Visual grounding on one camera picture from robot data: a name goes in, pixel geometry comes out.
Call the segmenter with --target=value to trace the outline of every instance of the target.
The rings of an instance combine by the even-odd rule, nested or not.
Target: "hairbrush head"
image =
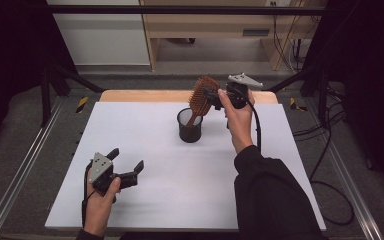
[[[205,116],[212,106],[204,95],[204,89],[212,93],[217,93],[219,88],[220,85],[218,82],[208,76],[203,76],[198,79],[192,95],[189,98],[189,106],[194,115]]]

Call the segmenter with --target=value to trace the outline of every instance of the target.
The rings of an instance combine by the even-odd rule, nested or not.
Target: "pen holder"
[[[184,142],[194,143],[201,138],[201,124],[203,117],[196,117],[192,126],[187,126],[192,117],[192,110],[185,108],[177,114],[177,122],[179,123],[179,136]]]

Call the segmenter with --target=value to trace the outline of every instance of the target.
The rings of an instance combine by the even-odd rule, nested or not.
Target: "yellow and black tape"
[[[87,99],[88,97],[82,97],[82,99],[80,99],[79,105],[77,106],[77,109],[76,109],[76,113],[81,113],[83,111],[83,108],[86,105]]]
[[[306,112],[307,108],[306,107],[298,107],[297,104],[295,103],[295,99],[291,98],[291,109],[293,110],[300,110],[302,112]]]

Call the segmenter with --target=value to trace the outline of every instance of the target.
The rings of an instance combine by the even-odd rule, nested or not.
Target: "white table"
[[[108,228],[121,231],[237,231],[233,182],[236,156],[223,111],[204,117],[202,137],[185,143],[177,113],[187,102],[98,102],[46,221],[47,228],[81,228],[83,175],[95,152],[119,148],[114,172],[145,168],[137,186],[123,189]],[[282,105],[256,103],[262,128],[262,154],[282,159],[313,206],[325,230]]]

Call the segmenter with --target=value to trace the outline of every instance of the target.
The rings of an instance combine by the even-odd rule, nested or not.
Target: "wooden brush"
[[[205,116],[211,108],[211,103],[208,102],[207,97],[204,95],[204,89],[209,92],[217,93],[220,88],[218,82],[208,76],[203,76],[198,79],[195,84],[192,95],[189,98],[189,106],[192,110],[192,117],[186,124],[187,127],[192,127],[195,119],[198,116]]]

